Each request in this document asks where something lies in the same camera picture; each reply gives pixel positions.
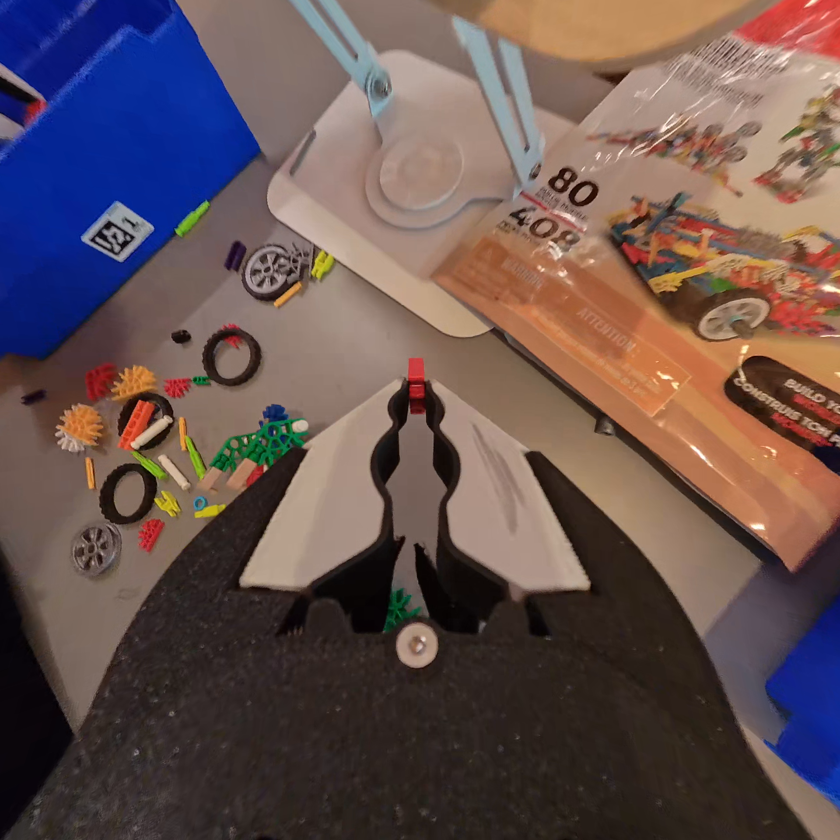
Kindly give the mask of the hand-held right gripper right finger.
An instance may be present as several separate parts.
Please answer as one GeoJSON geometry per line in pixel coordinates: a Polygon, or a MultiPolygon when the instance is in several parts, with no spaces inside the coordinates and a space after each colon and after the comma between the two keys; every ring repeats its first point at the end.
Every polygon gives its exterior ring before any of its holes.
{"type": "Polygon", "coordinates": [[[529,462],[530,451],[440,381],[427,383],[444,482],[437,574],[457,601],[587,592],[591,582],[529,462]]]}

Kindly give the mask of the white desk stand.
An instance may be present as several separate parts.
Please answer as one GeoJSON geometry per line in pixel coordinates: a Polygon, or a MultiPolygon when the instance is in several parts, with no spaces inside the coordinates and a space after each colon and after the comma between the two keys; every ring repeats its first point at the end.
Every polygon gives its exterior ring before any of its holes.
{"type": "Polygon", "coordinates": [[[556,140],[571,124],[534,108],[518,45],[497,35],[492,46],[462,18],[451,21],[474,78],[404,50],[379,56],[338,2],[291,5],[350,82],[295,176],[297,149],[273,176],[269,210],[437,331],[487,333],[435,270],[491,205],[535,186],[542,130],[556,140]]]}

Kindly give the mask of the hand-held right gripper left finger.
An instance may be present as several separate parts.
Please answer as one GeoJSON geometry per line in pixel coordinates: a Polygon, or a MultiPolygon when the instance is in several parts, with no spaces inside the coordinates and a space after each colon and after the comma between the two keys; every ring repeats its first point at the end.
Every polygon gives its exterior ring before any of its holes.
{"type": "Polygon", "coordinates": [[[405,381],[394,380],[307,442],[239,585],[301,593],[392,533],[405,381]]]}

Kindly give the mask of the toy set instruction booklet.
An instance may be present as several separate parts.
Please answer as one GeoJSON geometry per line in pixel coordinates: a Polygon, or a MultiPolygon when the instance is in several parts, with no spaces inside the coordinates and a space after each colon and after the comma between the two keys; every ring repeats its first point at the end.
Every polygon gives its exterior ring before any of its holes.
{"type": "Polygon", "coordinates": [[[796,570],[839,520],[838,2],[631,71],[434,278],[796,570]]]}

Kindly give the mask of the rounded wooden board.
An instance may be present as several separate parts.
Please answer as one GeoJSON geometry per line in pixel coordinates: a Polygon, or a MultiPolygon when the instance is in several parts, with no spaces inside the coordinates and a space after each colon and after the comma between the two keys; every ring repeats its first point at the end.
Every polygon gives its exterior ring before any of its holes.
{"type": "Polygon", "coordinates": [[[773,1],[433,1],[513,44],[591,70],[630,70],[706,45],[773,1]]]}

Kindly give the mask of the grey wheel hub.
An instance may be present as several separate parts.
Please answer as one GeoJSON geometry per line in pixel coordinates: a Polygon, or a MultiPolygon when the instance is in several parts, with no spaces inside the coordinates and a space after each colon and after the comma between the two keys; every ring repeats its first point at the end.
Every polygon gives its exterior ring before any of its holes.
{"type": "Polygon", "coordinates": [[[70,562],[86,578],[108,572],[117,564],[121,553],[121,531],[107,520],[85,525],[70,541],[70,562]]]}

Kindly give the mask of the blue labelled storage bin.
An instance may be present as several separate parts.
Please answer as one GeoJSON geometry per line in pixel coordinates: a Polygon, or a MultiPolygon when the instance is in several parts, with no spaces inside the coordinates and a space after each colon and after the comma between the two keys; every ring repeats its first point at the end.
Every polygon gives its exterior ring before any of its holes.
{"type": "Polygon", "coordinates": [[[259,152],[177,2],[2,2],[1,352],[43,359],[259,152]]]}

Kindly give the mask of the toy wheel with grey hub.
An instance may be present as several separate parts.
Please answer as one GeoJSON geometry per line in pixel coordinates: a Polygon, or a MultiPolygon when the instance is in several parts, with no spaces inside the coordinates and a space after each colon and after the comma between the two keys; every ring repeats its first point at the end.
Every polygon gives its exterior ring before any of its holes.
{"type": "Polygon", "coordinates": [[[262,245],[245,258],[240,276],[252,298],[273,302],[298,278],[298,260],[286,246],[262,245]]]}

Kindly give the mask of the yellow snowflake connector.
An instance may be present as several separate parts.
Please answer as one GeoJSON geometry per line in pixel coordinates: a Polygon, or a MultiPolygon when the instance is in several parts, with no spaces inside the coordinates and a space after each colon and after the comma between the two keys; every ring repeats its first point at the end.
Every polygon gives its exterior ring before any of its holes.
{"type": "Polygon", "coordinates": [[[104,423],[92,406],[76,403],[63,412],[56,430],[65,438],[72,438],[81,447],[96,447],[100,443],[104,423]]]}

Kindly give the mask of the black toy tyre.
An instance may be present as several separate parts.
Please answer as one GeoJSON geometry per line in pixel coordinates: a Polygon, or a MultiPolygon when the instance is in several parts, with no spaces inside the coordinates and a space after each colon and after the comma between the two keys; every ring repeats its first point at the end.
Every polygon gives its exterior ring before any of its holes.
{"type": "Polygon", "coordinates": [[[218,385],[237,387],[246,384],[257,374],[263,360],[262,349],[256,338],[239,327],[224,327],[216,331],[203,347],[202,364],[206,377],[218,385]],[[248,363],[244,370],[232,377],[222,376],[217,368],[217,351],[227,339],[239,339],[248,350],[248,363]]]}
{"type": "Polygon", "coordinates": [[[162,445],[165,442],[172,429],[174,428],[175,413],[171,403],[166,397],[152,391],[141,392],[128,399],[123,405],[118,420],[119,436],[123,434],[124,428],[131,419],[131,415],[133,414],[134,408],[139,402],[147,402],[153,406],[152,414],[150,415],[150,420],[147,423],[147,428],[151,427],[153,424],[158,422],[163,416],[168,416],[173,420],[172,424],[167,426],[167,428],[163,428],[156,436],[151,438],[148,443],[140,447],[140,452],[146,453],[151,451],[153,448],[162,445]]]}
{"type": "Polygon", "coordinates": [[[115,526],[126,526],[140,522],[154,506],[158,490],[157,479],[137,463],[123,464],[115,468],[104,480],[99,492],[99,507],[102,516],[115,526]],[[143,482],[143,497],[137,509],[122,513],[116,504],[116,493],[120,482],[130,475],[137,475],[143,482]]]}

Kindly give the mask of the yellow half-circle connector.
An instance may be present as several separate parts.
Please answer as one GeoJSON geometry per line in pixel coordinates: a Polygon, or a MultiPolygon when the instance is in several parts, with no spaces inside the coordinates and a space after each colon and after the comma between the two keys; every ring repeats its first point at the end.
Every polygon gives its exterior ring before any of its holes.
{"type": "Polygon", "coordinates": [[[122,402],[144,392],[154,392],[157,387],[155,374],[146,366],[135,364],[118,373],[112,388],[111,400],[122,402]]]}

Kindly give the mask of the colourful toy model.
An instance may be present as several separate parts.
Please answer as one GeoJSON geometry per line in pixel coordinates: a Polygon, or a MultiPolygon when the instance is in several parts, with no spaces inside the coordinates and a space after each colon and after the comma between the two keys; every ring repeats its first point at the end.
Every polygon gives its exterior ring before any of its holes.
{"type": "MultiPolygon", "coordinates": [[[[405,423],[409,413],[408,392],[405,389],[405,423]]],[[[266,477],[273,480],[274,487],[280,495],[266,525],[255,537],[254,546],[246,553],[244,567],[238,575],[238,587],[244,591],[292,595],[296,602],[292,609],[293,616],[305,610],[314,600],[333,599],[342,606],[357,632],[387,633],[407,618],[418,615],[418,610],[411,608],[411,595],[404,589],[392,589],[396,562],[405,542],[404,538],[395,533],[393,501],[392,533],[382,535],[373,549],[368,549],[361,556],[340,566],[338,571],[329,574],[324,581],[312,588],[294,593],[261,588],[244,589],[239,585],[239,578],[257,542],[263,536],[269,520],[302,462],[305,455],[303,447],[310,441],[303,439],[307,431],[308,424],[302,419],[265,423],[257,433],[252,434],[247,445],[239,452],[238,466],[234,469],[228,485],[240,489],[244,486],[245,478],[252,477],[259,467],[264,467],[266,477]]]]}

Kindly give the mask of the blue plastic bin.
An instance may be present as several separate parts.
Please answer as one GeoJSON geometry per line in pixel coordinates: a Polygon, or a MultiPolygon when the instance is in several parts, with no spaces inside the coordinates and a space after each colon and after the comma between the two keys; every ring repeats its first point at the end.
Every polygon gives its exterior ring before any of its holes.
{"type": "Polygon", "coordinates": [[[771,751],[839,806],[839,599],[815,621],[765,684],[784,715],[771,751]]]}

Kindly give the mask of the orange ladder connector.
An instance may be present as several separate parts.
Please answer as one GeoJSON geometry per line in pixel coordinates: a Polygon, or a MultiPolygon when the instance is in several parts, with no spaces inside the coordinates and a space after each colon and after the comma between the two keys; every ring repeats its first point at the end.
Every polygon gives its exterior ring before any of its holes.
{"type": "Polygon", "coordinates": [[[155,410],[154,401],[134,397],[126,402],[118,420],[118,448],[131,450],[131,442],[150,425],[155,410]]]}

